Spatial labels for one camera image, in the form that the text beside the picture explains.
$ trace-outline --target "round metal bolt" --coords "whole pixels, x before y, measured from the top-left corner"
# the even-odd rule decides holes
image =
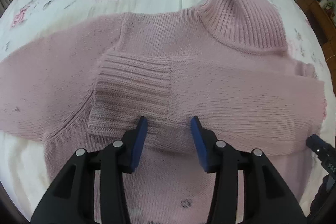
[[[121,140],[117,140],[113,142],[113,146],[114,147],[122,147],[123,146],[123,142]]]
[[[253,150],[253,154],[255,154],[256,156],[260,157],[263,154],[263,152],[260,149],[254,149]]]
[[[226,146],[226,142],[225,141],[217,141],[216,146],[219,147],[219,148],[224,148]]]
[[[76,155],[77,156],[83,156],[85,154],[85,149],[84,148],[80,148],[76,150]]]

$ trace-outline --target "pink sweater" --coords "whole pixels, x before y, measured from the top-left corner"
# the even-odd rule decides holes
[[[300,198],[305,139],[324,85],[287,55],[267,0],[206,0],[157,15],[99,17],[20,48],[0,65],[0,129],[43,142],[53,179],[74,151],[103,149],[148,118],[139,168],[124,176],[132,223],[206,221],[214,176],[190,119],[240,150],[261,148]]]

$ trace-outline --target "black embroidered mark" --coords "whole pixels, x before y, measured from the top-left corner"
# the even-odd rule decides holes
[[[190,208],[192,205],[193,201],[190,198],[184,199],[181,201],[181,206],[185,208]]]

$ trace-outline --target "ribbed knit texture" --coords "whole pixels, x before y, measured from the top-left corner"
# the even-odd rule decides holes
[[[42,141],[53,179],[76,149],[103,149],[146,116],[140,165],[124,176],[132,223],[206,221],[214,176],[197,160],[194,115],[236,149],[261,148],[300,198],[324,86],[288,57],[285,37],[266,0],[83,22],[1,63],[0,129]]]

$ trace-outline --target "sweater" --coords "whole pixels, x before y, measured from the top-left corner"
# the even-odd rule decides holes
[[[206,222],[214,175],[198,163],[190,119],[234,148],[262,149],[299,199],[319,133],[324,84],[290,58],[267,0],[204,0],[156,15],[102,16],[21,47],[0,64],[0,129],[43,142],[50,180],[74,151],[148,135],[124,175],[132,223]],[[95,188],[99,219],[99,186]]]

